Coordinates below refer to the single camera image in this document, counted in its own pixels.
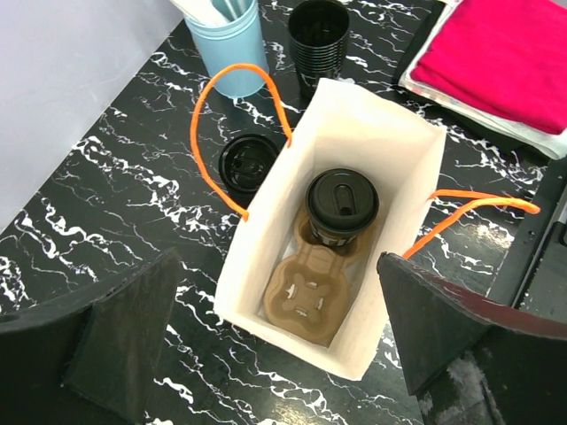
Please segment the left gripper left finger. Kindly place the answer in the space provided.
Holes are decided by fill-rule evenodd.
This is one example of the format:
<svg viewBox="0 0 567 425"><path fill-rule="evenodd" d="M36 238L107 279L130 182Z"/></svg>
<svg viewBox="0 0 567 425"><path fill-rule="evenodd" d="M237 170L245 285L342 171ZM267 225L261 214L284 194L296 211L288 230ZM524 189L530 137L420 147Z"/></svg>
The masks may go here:
<svg viewBox="0 0 567 425"><path fill-rule="evenodd" d="M3 424L141 424L182 266L163 251L1 316Z"/></svg>

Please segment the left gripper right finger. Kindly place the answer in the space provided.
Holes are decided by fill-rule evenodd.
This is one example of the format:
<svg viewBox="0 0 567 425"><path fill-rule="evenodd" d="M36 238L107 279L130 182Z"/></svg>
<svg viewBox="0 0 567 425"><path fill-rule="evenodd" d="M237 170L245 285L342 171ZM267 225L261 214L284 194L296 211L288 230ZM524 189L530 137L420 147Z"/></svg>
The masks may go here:
<svg viewBox="0 0 567 425"><path fill-rule="evenodd" d="M393 253L377 262L407 385L426 424L564 424L566 326L448 282Z"/></svg>

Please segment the brown paper takeout bag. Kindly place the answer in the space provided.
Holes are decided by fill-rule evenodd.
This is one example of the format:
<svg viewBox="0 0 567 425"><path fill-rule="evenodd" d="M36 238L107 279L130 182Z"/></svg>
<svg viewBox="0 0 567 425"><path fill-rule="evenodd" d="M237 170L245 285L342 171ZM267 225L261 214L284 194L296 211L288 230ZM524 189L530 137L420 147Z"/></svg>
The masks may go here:
<svg viewBox="0 0 567 425"><path fill-rule="evenodd" d="M235 70L257 73L266 83L286 144L246 209L227 190L218 192L240 221L217 282L214 311L330 374L358 381L374 359L388 317L376 270L381 254L409 259L479 207L540 212L521 198L439 188L446 130L358 85L321 79L292 127L268 73L244 63L229 66ZM329 346L272 325L263 312L265 289L287 255L301 208L315 238L330 248L377 223L360 290Z"/></svg>

